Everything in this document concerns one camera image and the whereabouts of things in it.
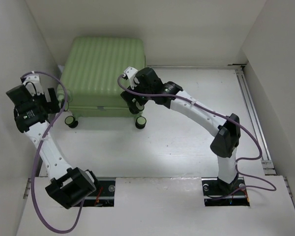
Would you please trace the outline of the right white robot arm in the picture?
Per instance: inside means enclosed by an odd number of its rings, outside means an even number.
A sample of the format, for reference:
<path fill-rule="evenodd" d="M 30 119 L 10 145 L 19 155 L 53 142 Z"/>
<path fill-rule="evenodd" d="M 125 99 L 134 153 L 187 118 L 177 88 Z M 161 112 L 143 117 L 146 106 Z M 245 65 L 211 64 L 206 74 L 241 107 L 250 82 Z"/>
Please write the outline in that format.
<path fill-rule="evenodd" d="M 233 191 L 238 179 L 236 148 L 240 138 L 240 128 L 237 126 L 239 117 L 231 114 L 223 120 L 214 112 L 209 113 L 208 107 L 194 99 L 178 84 L 171 81 L 163 83 L 152 68 L 137 70 L 128 67 L 121 77 L 130 83 L 121 93 L 121 97 L 130 113 L 137 115 L 136 127 L 145 127 L 145 123 L 140 122 L 140 113 L 149 100 L 187 116 L 214 137 L 210 149 L 218 160 L 217 187 L 224 194 Z"/>

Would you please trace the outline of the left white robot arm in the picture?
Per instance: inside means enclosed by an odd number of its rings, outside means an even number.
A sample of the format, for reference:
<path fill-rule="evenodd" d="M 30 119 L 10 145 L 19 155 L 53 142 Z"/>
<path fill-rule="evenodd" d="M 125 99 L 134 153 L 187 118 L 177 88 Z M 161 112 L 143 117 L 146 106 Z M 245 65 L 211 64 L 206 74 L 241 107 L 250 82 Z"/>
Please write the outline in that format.
<path fill-rule="evenodd" d="M 90 170 L 81 170 L 69 165 L 56 140 L 48 130 L 49 115 L 60 111 L 54 88 L 49 88 L 50 101 L 45 94 L 31 94 L 25 85 L 6 92 L 14 104 L 14 120 L 38 150 L 47 169 L 50 184 L 47 194 L 62 207 L 69 209 L 85 197 L 99 191 L 100 183 Z"/>

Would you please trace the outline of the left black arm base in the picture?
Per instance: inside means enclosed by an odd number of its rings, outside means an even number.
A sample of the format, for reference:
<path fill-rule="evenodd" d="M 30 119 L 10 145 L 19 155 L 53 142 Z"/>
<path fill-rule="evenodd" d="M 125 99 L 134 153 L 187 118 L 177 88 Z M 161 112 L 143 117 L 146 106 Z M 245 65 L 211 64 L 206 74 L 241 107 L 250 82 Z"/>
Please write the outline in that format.
<path fill-rule="evenodd" d="M 101 189 L 86 197 L 83 207 L 113 207 L 115 203 L 115 178 L 100 178 Z"/>

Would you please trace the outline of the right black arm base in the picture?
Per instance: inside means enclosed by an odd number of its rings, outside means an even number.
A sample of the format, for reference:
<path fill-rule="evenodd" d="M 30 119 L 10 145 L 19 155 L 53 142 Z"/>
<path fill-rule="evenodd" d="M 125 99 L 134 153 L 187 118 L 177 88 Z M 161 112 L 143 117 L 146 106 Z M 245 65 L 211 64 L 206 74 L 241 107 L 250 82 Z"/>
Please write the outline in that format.
<path fill-rule="evenodd" d="M 230 185 L 225 185 L 217 178 L 202 178 L 204 204 L 206 207 L 249 207 L 246 189 L 235 190 L 245 185 L 244 179 L 239 177 Z"/>

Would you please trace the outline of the green suitcase blue lining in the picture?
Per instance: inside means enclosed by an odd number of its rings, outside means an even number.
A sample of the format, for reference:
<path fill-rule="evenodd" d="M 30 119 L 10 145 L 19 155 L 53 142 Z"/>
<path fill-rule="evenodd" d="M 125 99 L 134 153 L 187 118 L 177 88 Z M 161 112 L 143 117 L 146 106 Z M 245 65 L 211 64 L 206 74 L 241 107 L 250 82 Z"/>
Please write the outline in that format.
<path fill-rule="evenodd" d="M 71 113 L 65 124 L 75 128 L 80 117 L 135 118 L 121 97 L 118 76 L 128 67 L 145 66 L 138 38 L 76 37 L 57 88 L 59 102 Z"/>

